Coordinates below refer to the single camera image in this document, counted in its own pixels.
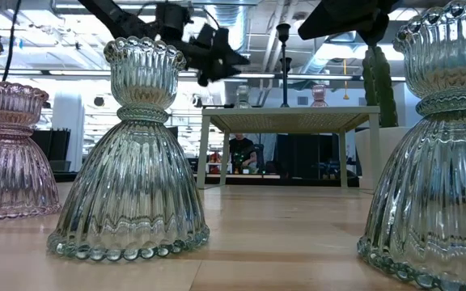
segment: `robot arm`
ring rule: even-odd
[[[173,45],[186,57],[187,67],[198,69],[198,83],[207,86],[240,73],[234,65],[248,65],[249,60],[242,57],[228,44],[229,31],[225,28],[215,30],[205,24],[199,36],[188,43],[181,38],[184,26],[191,23],[190,9],[171,2],[156,2],[155,21],[144,23],[136,15],[123,11],[112,0],[78,0],[96,16],[112,33],[112,36],[149,37],[152,40],[161,36],[166,44]]]

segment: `table leg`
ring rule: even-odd
[[[341,188],[348,188],[348,176],[346,174],[346,132],[339,132],[339,157],[341,163]]]
[[[224,142],[222,145],[222,161],[220,165],[220,185],[226,185],[227,163],[230,158],[230,132],[224,130]]]
[[[206,178],[205,167],[206,158],[208,154],[208,138],[210,136],[210,117],[202,117],[201,127],[201,145],[199,147],[199,164],[197,166],[197,187],[204,189],[204,182]]]
[[[370,148],[373,189],[377,189],[382,167],[380,164],[379,114],[370,114]]]

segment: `potted plant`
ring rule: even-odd
[[[380,47],[368,46],[366,56],[362,60],[362,68],[366,105],[380,106],[380,162],[381,168],[384,169],[396,145],[409,131],[409,128],[398,126],[389,63]],[[362,169],[359,187],[373,189],[369,129],[355,133],[355,145]]]

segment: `cactus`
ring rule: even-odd
[[[362,68],[366,104],[380,106],[381,127],[398,126],[389,63],[380,47],[368,47],[366,57],[362,60]]]

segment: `ribbed glass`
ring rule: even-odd
[[[324,84],[318,84],[312,87],[312,97],[314,97],[314,102],[311,105],[312,108],[328,107],[328,104],[324,101],[326,92],[327,89]]]
[[[236,90],[235,108],[251,108],[249,103],[249,86],[240,85]]]
[[[48,160],[30,139],[47,99],[39,89],[0,82],[0,219],[61,208]]]
[[[116,39],[104,49],[122,119],[78,173],[48,249],[58,255],[135,260],[205,243],[201,198],[176,138],[164,127],[181,52],[161,41]]]
[[[412,18],[394,45],[424,118],[384,168],[358,252],[424,289],[466,290],[466,0]]]

